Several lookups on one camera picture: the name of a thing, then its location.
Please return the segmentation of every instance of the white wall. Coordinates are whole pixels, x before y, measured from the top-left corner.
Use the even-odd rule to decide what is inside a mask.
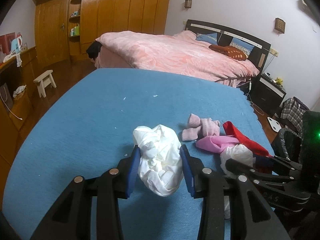
[[[0,35],[20,32],[28,48],[35,46],[35,11],[33,0],[16,0],[0,25]]]
[[[268,72],[284,80],[286,98],[296,96],[311,108],[320,97],[320,27],[298,9],[297,1],[192,0],[192,8],[186,11],[184,0],[170,0],[165,34],[182,31],[183,21],[193,19],[228,26],[269,42],[279,57],[273,59]],[[277,17],[286,22],[285,34],[273,32]]]
[[[320,112],[320,98],[318,99],[318,102],[313,106],[312,111]]]

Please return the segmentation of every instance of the blue pillow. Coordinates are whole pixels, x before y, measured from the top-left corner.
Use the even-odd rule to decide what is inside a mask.
[[[196,41],[205,41],[213,45],[218,45],[217,43],[217,33],[212,34],[197,34]]]
[[[245,41],[241,41],[238,38],[233,37],[230,46],[235,47],[239,50],[242,50],[248,56],[250,55],[251,51],[254,48],[254,45],[251,45]]]

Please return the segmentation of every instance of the blue bed sheet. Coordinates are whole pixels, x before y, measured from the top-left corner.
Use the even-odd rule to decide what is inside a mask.
[[[190,113],[232,121],[273,155],[239,89],[156,71],[98,69],[59,99],[23,143],[5,187],[4,215],[23,240],[29,239],[75,176],[100,176],[131,154],[137,126],[163,124],[180,136]],[[192,156],[221,172],[218,155],[186,145]],[[197,239],[202,199],[191,198],[184,180],[172,196],[159,197],[138,178],[131,197],[119,200],[119,209],[124,239]],[[229,239],[228,220],[225,232]],[[91,234],[95,239],[94,226]]]

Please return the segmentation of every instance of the wall outlet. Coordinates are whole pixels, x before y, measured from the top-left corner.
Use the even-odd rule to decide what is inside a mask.
[[[275,49],[273,49],[273,48],[271,48],[271,49],[270,49],[270,54],[275,55],[276,57],[278,57],[278,56],[279,56],[279,52],[278,52],[278,51],[276,51],[276,50],[275,50]]]

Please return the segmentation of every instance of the nightstand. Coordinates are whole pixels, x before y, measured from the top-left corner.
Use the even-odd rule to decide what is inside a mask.
[[[271,117],[275,114],[285,95],[286,92],[284,88],[274,84],[271,79],[264,74],[260,76],[259,81],[250,93],[252,102]]]

